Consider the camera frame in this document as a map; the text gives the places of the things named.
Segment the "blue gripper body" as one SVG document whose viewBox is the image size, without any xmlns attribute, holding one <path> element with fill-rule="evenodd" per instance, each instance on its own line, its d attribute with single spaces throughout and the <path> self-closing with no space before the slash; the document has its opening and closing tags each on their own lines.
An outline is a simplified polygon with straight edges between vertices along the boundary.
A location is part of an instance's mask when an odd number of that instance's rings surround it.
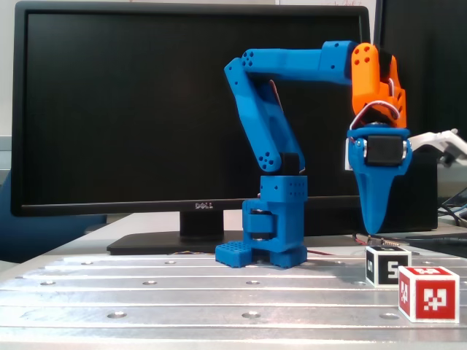
<svg viewBox="0 0 467 350">
<path fill-rule="evenodd" d="M 347 131 L 348 162 L 356 174 L 404 175 L 412 160 L 410 131 L 373 125 Z"/>
</svg>

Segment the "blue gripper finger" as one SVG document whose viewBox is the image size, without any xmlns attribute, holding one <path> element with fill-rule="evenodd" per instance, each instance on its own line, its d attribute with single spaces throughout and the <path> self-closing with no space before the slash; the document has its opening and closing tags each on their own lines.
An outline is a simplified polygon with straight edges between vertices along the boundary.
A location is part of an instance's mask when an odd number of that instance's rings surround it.
<svg viewBox="0 0 467 350">
<path fill-rule="evenodd" d="M 356 174 L 355 179 L 366 232 L 404 232 L 405 176 Z"/>
</svg>

